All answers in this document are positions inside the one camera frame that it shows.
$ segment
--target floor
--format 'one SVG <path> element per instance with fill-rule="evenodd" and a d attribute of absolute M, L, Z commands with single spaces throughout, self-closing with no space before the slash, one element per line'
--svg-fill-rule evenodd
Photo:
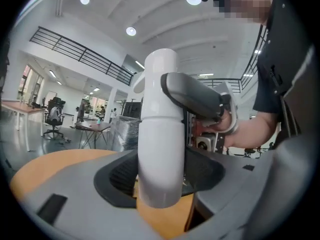
<path fill-rule="evenodd" d="M 16 130 L 17 117 L 15 113 L 2 109 L 0 120 L 0 162 L 8 181 L 11 180 L 13 175 L 22 166 L 37 157 L 56 151 L 79 148 L 82 131 L 69 127 L 72 125 L 72 116 L 60 128 L 60 132 L 64 134 L 64 137 L 71 140 L 70 143 L 66 143 L 61 137 L 52 139 L 50 137 L 52 136 L 51 133 L 46 134 L 45 137 L 41 137 L 41 123 L 39 120 L 41 120 L 39 116 L 30 118 L 29 120 L 28 137 L 31 151 L 28 152 L 24 136 L 24 117 L 20 118 L 20 129 Z M 51 129 L 51 127 L 44 124 L 43 132 L 48 129 Z M 85 140 L 86 137 L 83 134 L 81 143 L 83 144 Z M 102 137 L 97 140 L 96 148 L 107 149 L 107 145 Z"/>

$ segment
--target table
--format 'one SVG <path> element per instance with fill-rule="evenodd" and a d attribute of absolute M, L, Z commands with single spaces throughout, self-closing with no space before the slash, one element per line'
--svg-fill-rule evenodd
<path fill-rule="evenodd" d="M 80 149 L 80 144 L 81 144 L 81 140 L 82 140 L 82 136 L 85 132 L 86 135 L 86 140 L 84 142 L 84 144 L 82 145 L 82 149 L 85 148 L 86 145 L 89 145 L 90 149 L 91 149 L 91 145 L 90 145 L 90 139 L 93 137 L 93 148 L 96 149 L 97 148 L 97 139 L 102 135 L 105 144 L 107 144 L 106 138 L 103 134 L 103 131 L 110 128 L 111 124 L 107 123 L 107 122 L 101 122 L 100 124 L 97 124 L 97 120 L 93 120 L 93 121 L 85 121 L 85 122 L 77 122 L 75 124 L 76 127 L 80 127 L 82 129 L 82 133 L 81 133 L 81 137 L 80 137 L 80 141 L 79 141 L 79 149 Z"/>
<path fill-rule="evenodd" d="M 20 114 L 25 116 L 24 120 L 24 137 L 25 137 L 25 145 L 26 150 L 29 152 L 29 135 L 28 135 L 28 122 L 29 122 L 29 115 L 35 113 L 41 113 L 41 129 L 40 129 L 40 136 L 44 135 L 44 109 L 43 108 L 32 108 L 27 104 L 20 102 L 19 100 L 5 100 L 1 101 L 2 107 L 17 112 L 17 122 L 16 122 L 16 129 L 20 130 Z"/>
<path fill-rule="evenodd" d="M 114 153 L 116 152 L 101 149 L 68 149 L 39 156 L 24 165 L 13 176 L 10 188 L 17 200 L 22 201 L 26 194 L 63 168 Z M 190 194 L 181 197 L 179 202 L 171 207 L 156 209 L 144 204 L 139 197 L 136 199 L 140 216 L 165 239 L 184 234 L 192 201 L 193 194 Z"/>

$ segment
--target plastic wrap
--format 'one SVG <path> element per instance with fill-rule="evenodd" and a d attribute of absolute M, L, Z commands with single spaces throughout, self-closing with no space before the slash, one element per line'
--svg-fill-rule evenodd
<path fill-rule="evenodd" d="M 114 117 L 107 136 L 107 149 L 117 152 L 137 149 L 140 123 L 137 118 Z"/>

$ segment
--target white cylinder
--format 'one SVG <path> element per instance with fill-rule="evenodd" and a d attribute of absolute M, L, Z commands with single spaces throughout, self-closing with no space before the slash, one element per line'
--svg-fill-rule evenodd
<path fill-rule="evenodd" d="M 152 52 L 144 63 L 142 123 L 138 137 L 138 192 L 148 206 L 166 208 L 182 194 L 185 140 L 182 108 L 162 91 L 161 76 L 177 72 L 178 55 L 170 49 Z"/>

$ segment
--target office chair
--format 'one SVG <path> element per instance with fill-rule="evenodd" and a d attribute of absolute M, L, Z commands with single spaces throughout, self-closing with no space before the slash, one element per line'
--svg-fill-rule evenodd
<path fill-rule="evenodd" d="M 59 129 L 57 126 L 61 126 L 64 122 L 64 116 L 62 115 L 62 108 L 64 104 L 54 102 L 54 100 L 50 100 L 48 102 L 48 114 L 45 118 L 45 123 L 52 126 L 52 129 L 47 130 L 43 136 L 46 134 L 53 134 L 53 139 L 55 139 L 55 134 L 61 135 L 61 137 L 64 137 L 64 134 L 62 132 L 59 132 Z"/>

